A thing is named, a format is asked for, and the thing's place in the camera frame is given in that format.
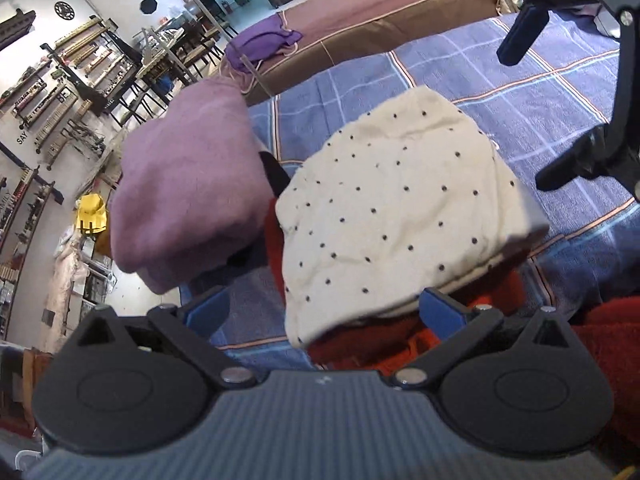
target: white polka dot cloth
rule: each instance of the white polka dot cloth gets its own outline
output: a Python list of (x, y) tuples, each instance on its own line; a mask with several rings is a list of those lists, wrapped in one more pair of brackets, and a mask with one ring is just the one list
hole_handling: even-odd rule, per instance
[(295, 347), (340, 324), (405, 314), (425, 287), (452, 292), (548, 231), (491, 140), (424, 86), (335, 133), (276, 213)]

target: red fleece fabric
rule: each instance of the red fleece fabric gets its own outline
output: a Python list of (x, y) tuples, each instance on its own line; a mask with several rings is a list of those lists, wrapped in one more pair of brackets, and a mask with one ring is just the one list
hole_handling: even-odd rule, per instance
[(604, 303), (574, 330), (613, 390), (612, 427), (640, 446), (640, 297)]

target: pink towel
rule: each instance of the pink towel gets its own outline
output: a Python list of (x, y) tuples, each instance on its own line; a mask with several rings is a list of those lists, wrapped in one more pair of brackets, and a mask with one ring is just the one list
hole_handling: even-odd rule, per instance
[(118, 267), (156, 294), (225, 264), (260, 233), (273, 198), (238, 86), (208, 78), (127, 137), (111, 207)]

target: yellow bag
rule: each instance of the yellow bag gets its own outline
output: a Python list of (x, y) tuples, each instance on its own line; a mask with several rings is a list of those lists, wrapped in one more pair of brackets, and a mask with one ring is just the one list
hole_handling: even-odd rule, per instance
[(82, 234), (96, 234), (106, 228), (107, 208), (102, 197), (97, 193), (81, 197), (76, 215), (76, 229), (80, 229)]

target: brown mattress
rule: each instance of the brown mattress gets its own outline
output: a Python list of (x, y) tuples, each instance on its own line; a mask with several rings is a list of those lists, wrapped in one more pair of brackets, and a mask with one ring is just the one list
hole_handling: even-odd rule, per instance
[[(297, 51), (263, 62), (259, 72), (279, 94), (348, 59), (388, 52), (407, 41), (496, 16), (496, 0), (307, 0), (281, 12), (304, 37)], [(251, 75), (223, 59), (220, 72), (239, 81), (248, 105), (268, 98)]]

